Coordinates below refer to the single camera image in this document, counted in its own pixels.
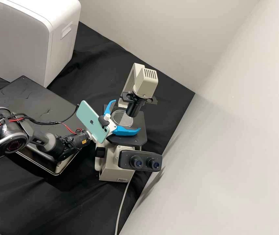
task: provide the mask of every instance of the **black fabric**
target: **black fabric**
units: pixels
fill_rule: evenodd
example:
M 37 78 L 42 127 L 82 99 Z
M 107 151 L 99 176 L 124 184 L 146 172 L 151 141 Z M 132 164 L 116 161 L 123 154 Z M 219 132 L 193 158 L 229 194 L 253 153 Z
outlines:
M 119 97 L 134 62 L 152 68 L 80 23 L 73 58 L 48 89 L 73 104 L 86 100 L 101 114 L 103 104 Z M 165 74 L 157 74 L 158 105 L 142 108 L 148 137 L 142 149 L 162 154 L 194 93 Z M 0 88 L 5 84 L 0 80 Z M 94 145 L 86 147 L 58 177 L 35 170 L 26 160 L 1 159 L 0 233 L 114 234 L 126 184 L 99 181 L 93 152 Z M 119 230 L 149 176 L 135 172 Z

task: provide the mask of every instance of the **white box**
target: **white box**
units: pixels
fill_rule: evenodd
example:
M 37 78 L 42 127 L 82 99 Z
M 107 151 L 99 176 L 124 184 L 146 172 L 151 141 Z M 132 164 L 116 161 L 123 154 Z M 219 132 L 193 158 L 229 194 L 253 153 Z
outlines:
M 71 60 L 78 0 L 0 0 L 0 77 L 47 87 Z

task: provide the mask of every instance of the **microscope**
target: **microscope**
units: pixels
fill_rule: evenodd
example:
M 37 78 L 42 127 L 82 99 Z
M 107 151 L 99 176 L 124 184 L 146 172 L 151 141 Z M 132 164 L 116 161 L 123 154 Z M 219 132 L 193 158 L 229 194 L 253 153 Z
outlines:
M 160 171 L 162 156 L 141 151 L 147 142 L 145 104 L 157 104 L 155 70 L 133 64 L 118 102 L 104 105 L 103 115 L 86 102 L 63 121 L 42 122 L 0 107 L 0 158 L 17 153 L 52 175 L 60 174 L 85 146 L 96 143 L 95 170 L 99 180 L 129 182 L 135 170 Z M 64 122 L 76 113 L 85 129 L 72 131 Z M 64 125 L 71 134 L 42 133 L 36 125 Z

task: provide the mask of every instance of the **white wall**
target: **white wall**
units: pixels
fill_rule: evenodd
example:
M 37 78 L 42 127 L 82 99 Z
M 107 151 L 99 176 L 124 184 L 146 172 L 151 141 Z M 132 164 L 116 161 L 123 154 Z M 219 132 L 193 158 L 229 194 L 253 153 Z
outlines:
M 198 91 L 257 1 L 80 0 L 80 21 Z
M 122 235 L 279 234 L 279 0 L 257 4 L 151 181 Z

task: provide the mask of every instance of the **robotic arm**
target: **robotic arm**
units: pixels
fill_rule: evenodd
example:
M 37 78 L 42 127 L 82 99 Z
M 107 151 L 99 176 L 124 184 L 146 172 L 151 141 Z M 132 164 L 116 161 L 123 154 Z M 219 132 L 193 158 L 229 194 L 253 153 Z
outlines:
M 27 116 L 11 114 L 7 108 L 0 107 L 0 158 L 32 143 L 39 151 L 61 162 L 90 143 L 90 136 L 85 130 L 64 137 L 43 134 L 35 131 L 26 118 Z

